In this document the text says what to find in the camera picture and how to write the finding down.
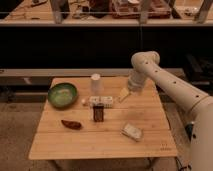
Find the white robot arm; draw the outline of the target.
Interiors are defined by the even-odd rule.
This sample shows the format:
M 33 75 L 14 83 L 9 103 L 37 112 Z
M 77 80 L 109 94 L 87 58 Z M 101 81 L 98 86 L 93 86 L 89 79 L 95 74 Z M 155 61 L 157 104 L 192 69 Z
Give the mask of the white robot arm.
M 150 78 L 186 113 L 194 115 L 187 171 L 213 171 L 213 96 L 162 69 L 159 62 L 156 51 L 135 53 L 127 89 L 141 91 Z

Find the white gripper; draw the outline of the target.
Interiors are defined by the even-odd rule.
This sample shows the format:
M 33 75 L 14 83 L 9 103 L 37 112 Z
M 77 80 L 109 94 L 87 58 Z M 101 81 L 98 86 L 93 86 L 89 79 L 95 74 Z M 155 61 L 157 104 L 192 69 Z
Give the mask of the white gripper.
M 132 92 L 141 91 L 145 86 L 146 79 L 147 76 L 144 75 L 143 73 L 132 70 L 127 81 L 128 88 L 123 88 L 120 91 L 118 101 L 122 102 L 126 97 L 130 95 L 130 91 Z

